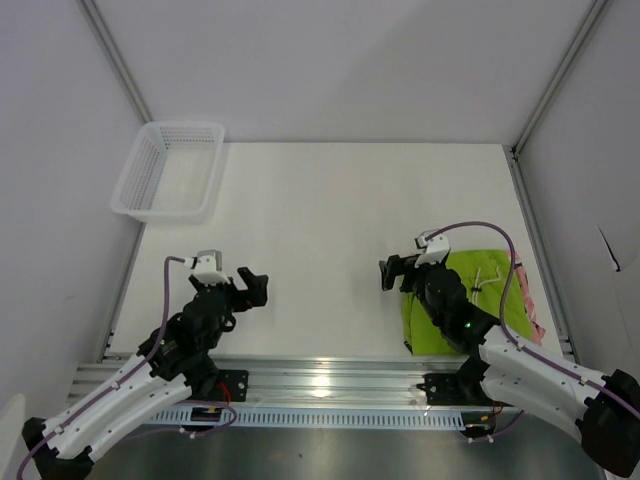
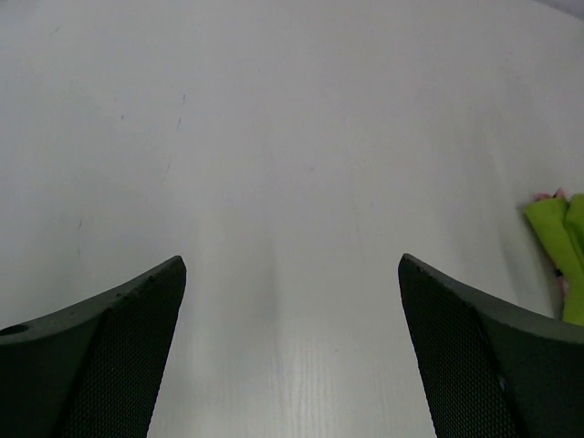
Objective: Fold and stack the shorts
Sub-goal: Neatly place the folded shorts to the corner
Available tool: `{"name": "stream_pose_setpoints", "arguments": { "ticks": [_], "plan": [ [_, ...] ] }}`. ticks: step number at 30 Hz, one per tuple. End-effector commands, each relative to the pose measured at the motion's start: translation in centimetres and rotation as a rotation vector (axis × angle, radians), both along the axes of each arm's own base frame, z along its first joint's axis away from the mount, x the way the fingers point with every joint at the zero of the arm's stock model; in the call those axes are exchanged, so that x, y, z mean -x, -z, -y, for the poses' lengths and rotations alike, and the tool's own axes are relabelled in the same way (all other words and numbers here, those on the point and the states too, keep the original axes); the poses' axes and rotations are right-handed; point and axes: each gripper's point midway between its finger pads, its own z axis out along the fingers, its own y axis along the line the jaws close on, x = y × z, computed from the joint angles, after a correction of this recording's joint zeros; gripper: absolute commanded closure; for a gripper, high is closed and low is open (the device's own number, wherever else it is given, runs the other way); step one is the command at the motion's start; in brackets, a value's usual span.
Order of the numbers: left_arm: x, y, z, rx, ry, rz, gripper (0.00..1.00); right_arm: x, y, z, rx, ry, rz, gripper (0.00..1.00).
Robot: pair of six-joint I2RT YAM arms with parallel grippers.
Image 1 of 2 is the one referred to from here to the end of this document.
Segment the lime green shorts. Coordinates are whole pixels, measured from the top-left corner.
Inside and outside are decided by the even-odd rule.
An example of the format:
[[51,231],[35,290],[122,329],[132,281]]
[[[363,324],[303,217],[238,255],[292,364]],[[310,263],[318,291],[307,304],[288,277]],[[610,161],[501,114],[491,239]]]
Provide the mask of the lime green shorts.
[[[499,315],[501,295],[506,285],[510,261],[515,255],[501,250],[467,250],[449,255],[446,266],[456,271],[471,302],[482,310]],[[414,294],[402,297],[401,316],[404,344],[415,356],[457,356],[432,324]]]

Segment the pink shark print shorts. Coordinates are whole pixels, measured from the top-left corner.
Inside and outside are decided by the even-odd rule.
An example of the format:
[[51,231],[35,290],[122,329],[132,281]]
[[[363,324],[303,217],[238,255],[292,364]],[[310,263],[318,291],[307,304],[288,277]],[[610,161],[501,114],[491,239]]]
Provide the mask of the pink shark print shorts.
[[506,303],[506,323],[517,334],[541,346],[546,329],[537,321],[527,271],[518,253],[515,253],[514,259],[515,269]]

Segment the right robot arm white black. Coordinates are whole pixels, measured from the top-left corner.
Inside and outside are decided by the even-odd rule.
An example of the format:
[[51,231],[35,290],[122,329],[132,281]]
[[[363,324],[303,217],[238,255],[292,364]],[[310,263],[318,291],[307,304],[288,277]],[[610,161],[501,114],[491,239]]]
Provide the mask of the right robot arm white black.
[[464,401],[523,410],[574,438],[611,474],[632,476],[639,464],[639,383],[633,376],[552,355],[474,305],[460,276],[442,262],[392,255],[379,269],[382,289],[398,286],[413,295],[449,346],[466,356],[456,380]]

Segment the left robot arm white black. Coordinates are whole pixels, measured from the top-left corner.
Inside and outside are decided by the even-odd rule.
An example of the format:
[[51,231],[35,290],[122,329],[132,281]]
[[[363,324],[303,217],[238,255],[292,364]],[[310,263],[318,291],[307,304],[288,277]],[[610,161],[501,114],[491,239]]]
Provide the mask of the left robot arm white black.
[[220,370],[210,351],[235,328],[236,314],[268,301],[268,276],[247,267],[237,273],[243,287],[192,274],[192,300],[176,313],[165,305],[160,326],[113,376],[58,415],[27,420],[28,454],[16,476],[33,464],[43,479],[85,479],[109,449],[157,413],[215,399]]

